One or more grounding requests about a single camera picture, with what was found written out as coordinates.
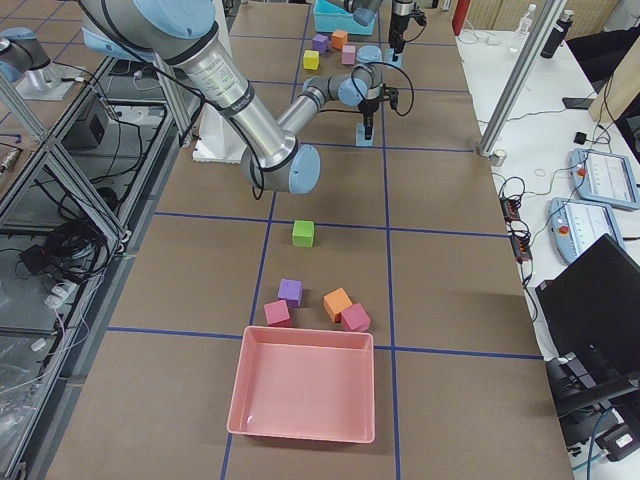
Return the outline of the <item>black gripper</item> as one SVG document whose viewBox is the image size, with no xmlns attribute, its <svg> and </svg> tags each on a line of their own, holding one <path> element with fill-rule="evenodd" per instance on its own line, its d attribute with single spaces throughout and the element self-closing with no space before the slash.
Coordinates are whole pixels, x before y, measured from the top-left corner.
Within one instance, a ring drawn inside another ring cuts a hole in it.
<svg viewBox="0 0 640 480">
<path fill-rule="evenodd" d="M 392 59 L 399 61 L 404 52 L 404 32 L 413 10 L 412 0 L 393 0 L 391 4 L 390 33 L 392 34 Z"/>
<path fill-rule="evenodd" d="M 363 137 L 365 140 L 372 140 L 374 133 L 374 114 L 379 110 L 380 105 L 384 103 L 383 97 L 374 99 L 363 99 L 359 103 L 359 111 L 363 117 Z"/>
</svg>

